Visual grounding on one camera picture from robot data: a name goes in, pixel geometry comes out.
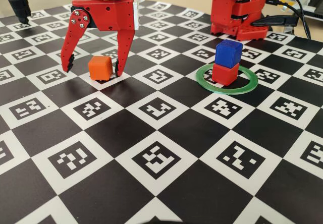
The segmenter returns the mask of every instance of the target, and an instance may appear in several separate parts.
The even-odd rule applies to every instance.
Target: stacked cubes
[[[242,47],[242,43],[231,40],[224,40],[217,45],[213,81],[228,86],[237,79]]]

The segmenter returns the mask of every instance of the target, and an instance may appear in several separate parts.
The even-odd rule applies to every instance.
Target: red robot arm
[[[73,51],[86,28],[118,32],[118,61],[116,75],[123,73],[129,50],[138,29],[136,0],[73,0],[72,15],[61,52],[63,70],[73,66]]]

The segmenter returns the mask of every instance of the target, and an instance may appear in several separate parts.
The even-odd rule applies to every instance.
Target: table surface
[[[192,8],[195,10],[203,11],[207,14],[211,12],[212,0],[152,0],[152,1],[161,1],[161,2],[168,2],[174,5],[183,6]],[[281,11],[279,7],[265,5],[263,9],[263,14],[266,15],[284,15],[288,14],[286,12]],[[313,40],[323,41],[323,22],[318,20],[313,20],[306,18],[307,23],[310,28],[311,37]],[[274,31],[283,32],[283,27],[274,27]],[[295,29],[295,35],[299,37],[306,38],[303,25],[301,21],[299,21],[297,27]]]

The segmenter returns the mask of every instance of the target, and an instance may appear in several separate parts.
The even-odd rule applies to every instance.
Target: orange cube
[[[89,72],[92,80],[108,81],[113,73],[110,57],[94,56],[89,61]]]

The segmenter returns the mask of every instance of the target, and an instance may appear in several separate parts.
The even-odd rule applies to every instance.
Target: checkerboard mat
[[[140,14],[107,82],[87,63],[116,59],[116,32],[88,29],[65,73],[70,5],[0,19],[0,222],[323,223],[323,43],[244,41],[259,85],[220,95],[195,73],[235,38],[199,11],[142,1]]]

